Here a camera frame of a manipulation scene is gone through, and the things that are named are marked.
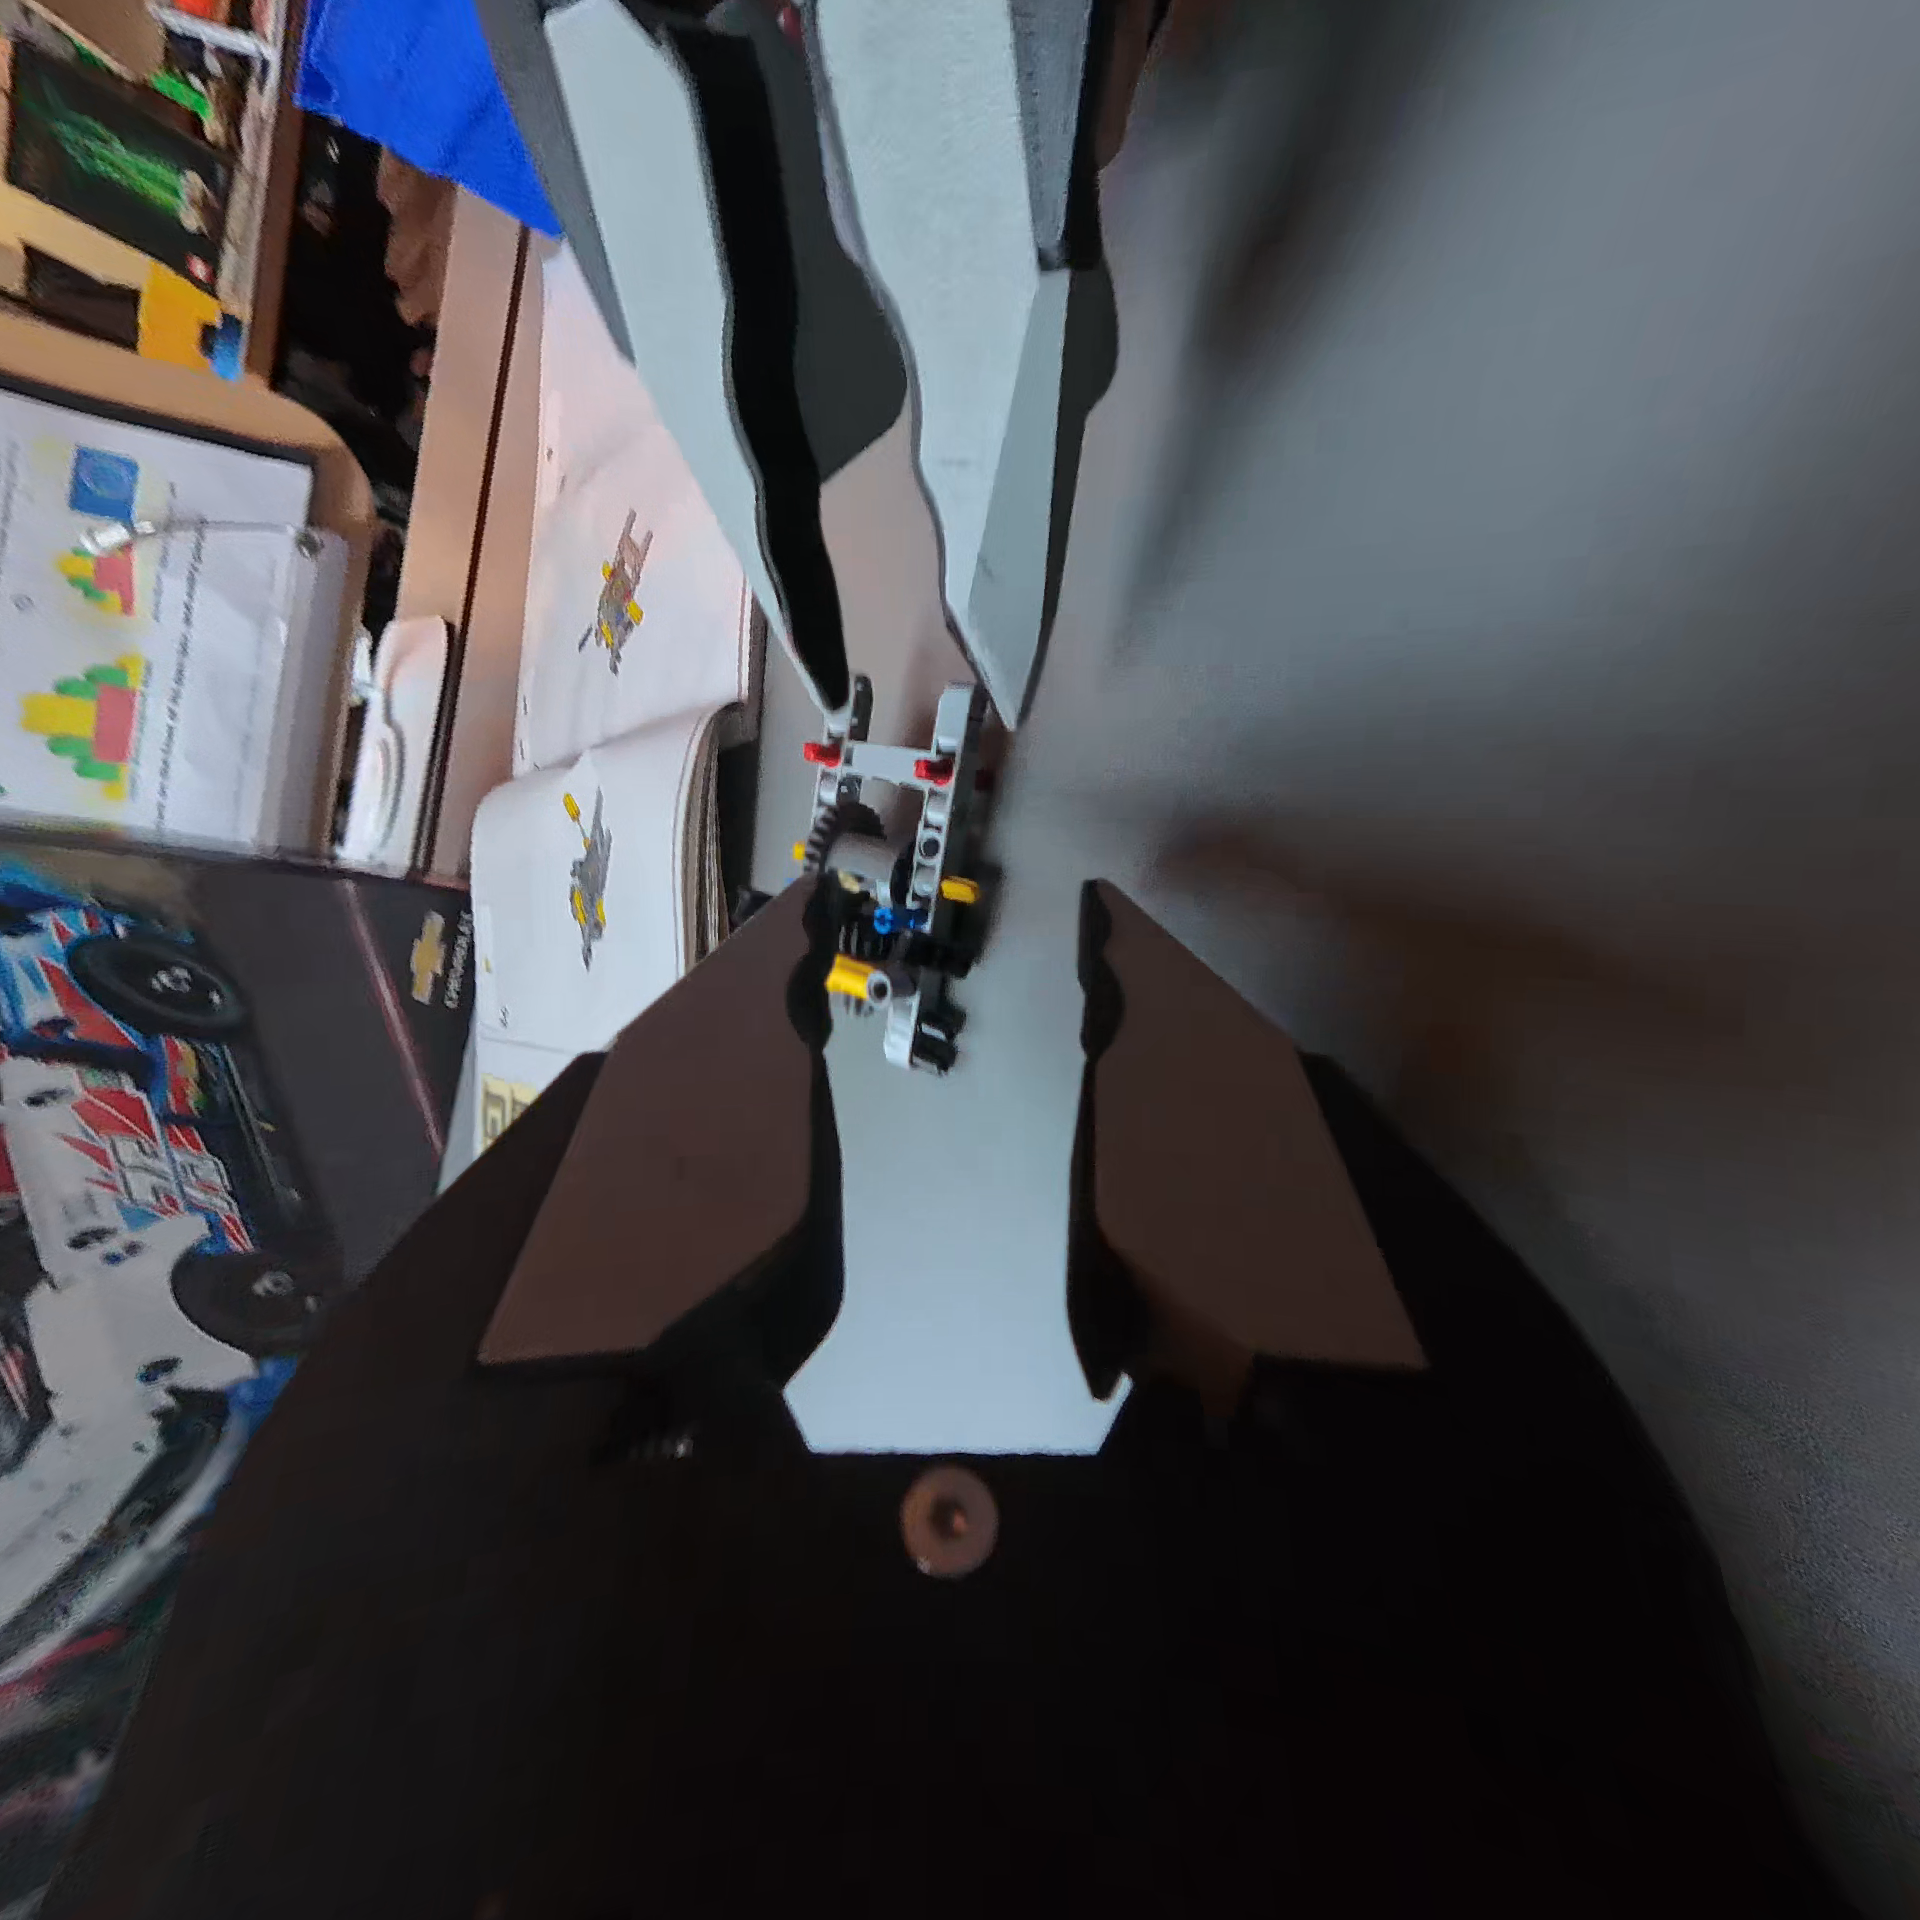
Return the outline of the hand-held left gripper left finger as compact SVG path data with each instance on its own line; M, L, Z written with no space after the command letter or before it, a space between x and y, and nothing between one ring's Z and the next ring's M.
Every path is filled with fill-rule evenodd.
M826 885L798 879L617 1036L480 1365L743 1359L793 1383L846 1297L835 938Z

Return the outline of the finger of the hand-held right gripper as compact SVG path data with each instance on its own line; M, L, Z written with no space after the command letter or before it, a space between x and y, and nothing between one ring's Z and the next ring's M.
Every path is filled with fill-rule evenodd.
M1098 204L1116 5L824 2L807 58L914 408L948 629L1034 706L1118 318Z
M778 118L742 31L654 5L544 20L640 384L826 716L852 704Z

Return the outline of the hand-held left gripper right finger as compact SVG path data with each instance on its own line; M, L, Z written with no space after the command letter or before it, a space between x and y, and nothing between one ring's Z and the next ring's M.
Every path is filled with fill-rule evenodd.
M1265 1359L1419 1376L1428 1354L1289 1033L1112 879L1083 994L1068 1329L1088 1391L1242 1400Z

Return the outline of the grey yellow lego assembly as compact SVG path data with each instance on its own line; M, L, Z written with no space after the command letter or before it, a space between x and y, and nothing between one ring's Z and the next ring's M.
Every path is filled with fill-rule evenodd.
M816 736L844 742L841 764L807 765L811 815L796 858L826 893L826 992L835 1012L878 1022L883 1055L905 1071L944 1076L959 1060L966 1012L951 990L988 926L977 810L993 782L982 757L991 713L985 688L948 682L923 738L881 740L874 680L856 673ZM961 759L951 796L913 784L914 757L926 753Z

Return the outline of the open lego instruction booklet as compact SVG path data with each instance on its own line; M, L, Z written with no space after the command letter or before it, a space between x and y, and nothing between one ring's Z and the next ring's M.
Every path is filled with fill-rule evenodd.
M747 570L582 268L532 245L487 585L456 716L474 769L472 1041L441 1181L728 933L722 757L759 732Z

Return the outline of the lego set car box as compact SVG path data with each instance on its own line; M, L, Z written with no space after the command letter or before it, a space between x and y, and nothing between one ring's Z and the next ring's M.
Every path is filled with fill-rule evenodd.
M4 826L3 1670L112 1646L439 1185L465 892Z

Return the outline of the printed lego info poster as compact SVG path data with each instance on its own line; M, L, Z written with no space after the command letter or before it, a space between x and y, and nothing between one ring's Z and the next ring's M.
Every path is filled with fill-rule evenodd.
M347 574L318 490L306 448L4 377L7 818L305 840Z

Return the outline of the person's right hand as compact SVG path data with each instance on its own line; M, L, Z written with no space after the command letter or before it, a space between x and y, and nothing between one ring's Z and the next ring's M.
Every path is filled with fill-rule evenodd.
M1158 62L1177 56L1196 33L1202 33L1212 9L1212 2L1121 5L1095 127L1098 170L1104 170L1118 157L1147 72Z

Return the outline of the brown side table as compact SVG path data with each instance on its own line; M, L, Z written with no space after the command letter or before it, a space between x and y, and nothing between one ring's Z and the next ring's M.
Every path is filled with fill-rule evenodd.
M467 872L474 814L512 777L540 349L537 238L459 192L398 591L400 616L435 616L449 632L416 834L416 865L439 878Z

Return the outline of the blue plastic bin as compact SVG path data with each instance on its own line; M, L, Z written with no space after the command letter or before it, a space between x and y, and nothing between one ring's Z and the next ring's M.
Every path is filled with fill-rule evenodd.
M474 2L306 2L296 100L560 238Z

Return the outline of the black green neon sign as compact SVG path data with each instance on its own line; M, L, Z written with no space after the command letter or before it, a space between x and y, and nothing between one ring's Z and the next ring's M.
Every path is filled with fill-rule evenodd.
M217 287L235 166L134 87L11 39L4 177L202 289Z

